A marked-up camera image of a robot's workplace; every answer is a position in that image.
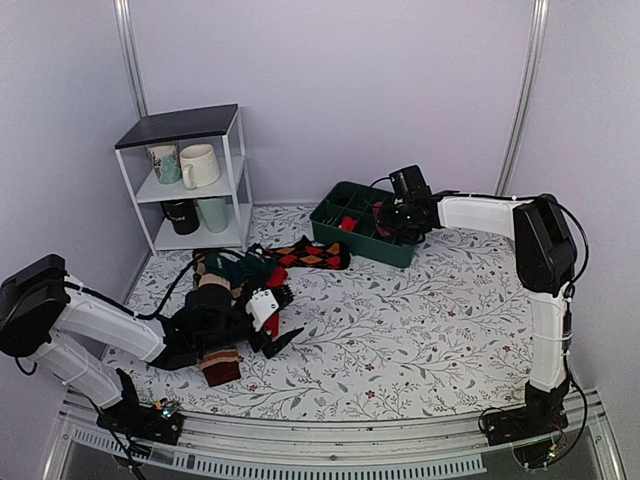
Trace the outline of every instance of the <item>brown sock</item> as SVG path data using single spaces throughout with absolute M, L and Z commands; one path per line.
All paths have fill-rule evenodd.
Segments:
M 238 350 L 233 347 L 210 353 L 198 362 L 198 368 L 204 373 L 210 387 L 238 380 L 240 378 Z

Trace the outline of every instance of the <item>mug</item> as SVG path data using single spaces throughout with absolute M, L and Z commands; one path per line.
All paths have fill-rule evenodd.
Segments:
M 180 166 L 184 186 L 189 190 L 210 185 L 220 178 L 218 161 L 211 145 L 191 145 L 182 150 Z
M 204 224 L 211 233 L 224 232 L 229 225 L 227 201 L 224 197 L 201 198 L 198 207 Z
M 162 202 L 164 216 L 171 221 L 178 235 L 189 235 L 200 227 L 196 204 L 193 200 L 171 200 Z
M 147 154 L 158 177 L 158 182 L 169 185 L 182 178 L 177 143 L 163 143 L 147 147 Z

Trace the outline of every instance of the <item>floral patterned mat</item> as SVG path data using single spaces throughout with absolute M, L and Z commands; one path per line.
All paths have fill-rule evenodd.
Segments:
M 311 237 L 308 207 L 256 208 L 251 243 Z M 190 260 L 152 257 L 129 306 L 151 310 Z M 270 419 L 420 418 L 520 403 L 531 366 L 531 313 L 503 237 L 438 230 L 411 267 L 353 257 L 346 271 L 294 268 L 294 303 L 281 331 L 304 332 L 266 360 L 239 345 L 242 378 L 211 388 L 196 367 L 165 372 L 110 348 L 142 399 L 177 399 L 186 410 Z M 177 310 L 185 278 L 165 314 Z

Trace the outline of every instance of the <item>white bracket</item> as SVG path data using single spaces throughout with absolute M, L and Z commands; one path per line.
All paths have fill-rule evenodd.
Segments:
M 253 328 L 258 332 L 278 310 L 278 302 L 271 290 L 256 290 L 247 302 L 246 310 L 248 314 L 253 315 Z

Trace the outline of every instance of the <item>black mug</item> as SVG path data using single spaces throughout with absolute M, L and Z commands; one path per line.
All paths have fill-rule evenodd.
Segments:
M 193 200 L 172 200 L 162 202 L 164 216 L 171 221 L 178 235 L 189 235 L 200 226 L 196 204 Z

